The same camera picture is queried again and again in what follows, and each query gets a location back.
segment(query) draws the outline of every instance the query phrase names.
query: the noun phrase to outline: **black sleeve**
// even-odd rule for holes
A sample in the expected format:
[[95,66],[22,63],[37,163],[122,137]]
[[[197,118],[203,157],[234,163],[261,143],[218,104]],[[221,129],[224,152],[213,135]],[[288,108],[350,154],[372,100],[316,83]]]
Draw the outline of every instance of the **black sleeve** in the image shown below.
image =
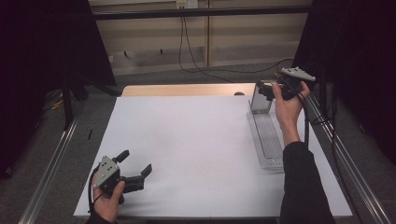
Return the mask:
[[314,154],[303,142],[293,142],[283,151],[285,196],[280,224],[335,223],[320,181]]
[[112,224],[112,223],[100,217],[96,212],[93,211],[91,213],[90,218],[87,220],[85,224]]

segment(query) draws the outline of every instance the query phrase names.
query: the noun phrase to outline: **gray carpet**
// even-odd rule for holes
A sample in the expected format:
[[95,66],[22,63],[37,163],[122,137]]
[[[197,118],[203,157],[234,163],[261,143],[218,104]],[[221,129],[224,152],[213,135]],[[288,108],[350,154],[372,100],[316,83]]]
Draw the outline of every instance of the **gray carpet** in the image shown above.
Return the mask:
[[[243,71],[261,70],[268,64],[251,64],[239,66],[225,66],[221,69]],[[290,62],[279,67],[287,67]],[[258,74],[241,74],[232,72],[210,72],[211,75],[222,76],[232,82],[255,82],[257,79],[273,77],[276,68]],[[169,71],[141,75],[117,77],[118,87],[122,90],[127,85],[144,84],[181,84],[181,83],[221,83],[224,80],[205,76],[200,73],[186,73],[183,71]],[[73,217],[84,181],[90,173],[92,161],[101,144],[108,120],[116,102],[115,97],[108,96],[95,88],[87,87],[89,99],[83,103],[83,113],[77,128],[64,153],[62,163],[53,179],[47,197],[35,223],[84,223],[84,219]],[[383,156],[375,140],[368,134],[362,133],[359,123],[354,119],[342,101],[339,101],[336,117],[336,130],[343,140],[354,162],[361,170],[375,195],[384,205],[391,220],[396,220],[396,166]],[[62,107],[45,112],[41,118],[35,136],[29,146],[14,166],[14,174],[8,180],[0,180],[0,223],[17,223],[35,192],[35,188],[45,172],[53,150],[57,147],[63,134],[64,112]],[[320,126],[314,126],[315,134],[322,144],[323,150],[331,164],[334,173],[334,161],[331,144]],[[361,196],[354,188],[346,170],[340,162],[341,171],[346,180],[346,187],[361,215],[362,223],[375,223],[365,206]],[[347,197],[351,209],[353,206]],[[339,218],[337,223],[359,223],[356,216]],[[122,220],[121,223],[144,223],[144,220]],[[262,220],[241,221],[160,221],[159,223],[263,223]]]

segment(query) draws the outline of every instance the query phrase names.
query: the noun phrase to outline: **white paper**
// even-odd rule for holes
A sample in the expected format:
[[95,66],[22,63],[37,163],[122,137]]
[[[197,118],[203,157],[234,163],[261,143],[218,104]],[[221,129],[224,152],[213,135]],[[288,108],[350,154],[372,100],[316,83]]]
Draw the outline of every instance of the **white paper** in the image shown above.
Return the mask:
[[[112,158],[129,149],[131,155],[120,163],[121,175],[139,175],[150,163],[153,169],[144,190],[124,194],[120,217],[278,217],[284,173],[259,165],[248,126],[249,99],[118,98],[93,166],[105,155]],[[274,107],[271,113],[276,123]],[[304,118],[298,125],[304,140]],[[277,125],[276,131],[281,136]],[[351,216],[312,128],[309,146],[332,214]],[[87,186],[74,214],[77,217],[89,215]]]

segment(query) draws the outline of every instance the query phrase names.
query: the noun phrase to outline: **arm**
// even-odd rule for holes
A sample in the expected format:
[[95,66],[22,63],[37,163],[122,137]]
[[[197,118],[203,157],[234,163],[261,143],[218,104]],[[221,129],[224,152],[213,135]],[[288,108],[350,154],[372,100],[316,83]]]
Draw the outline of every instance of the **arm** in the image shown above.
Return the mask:
[[93,211],[85,224],[111,224],[111,222],[100,217],[95,211]]
[[[302,82],[301,85],[301,94],[306,98],[310,91],[305,83]],[[334,223],[314,155],[301,142],[297,132],[297,119],[302,105],[296,97],[284,101],[281,90],[275,83],[273,91],[276,97],[276,118],[285,144],[285,196],[280,223]]]

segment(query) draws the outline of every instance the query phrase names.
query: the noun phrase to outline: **wall outlet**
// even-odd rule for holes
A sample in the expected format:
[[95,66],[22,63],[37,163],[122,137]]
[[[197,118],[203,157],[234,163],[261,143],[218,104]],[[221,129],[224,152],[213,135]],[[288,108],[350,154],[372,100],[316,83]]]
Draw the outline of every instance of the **wall outlet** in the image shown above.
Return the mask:
[[113,63],[113,62],[114,62],[114,57],[113,57],[113,55],[107,55],[107,57],[108,57],[108,61],[109,61],[110,63]]
[[177,0],[176,1],[176,9],[187,8],[187,0]]
[[187,8],[198,8],[198,0],[187,0]]

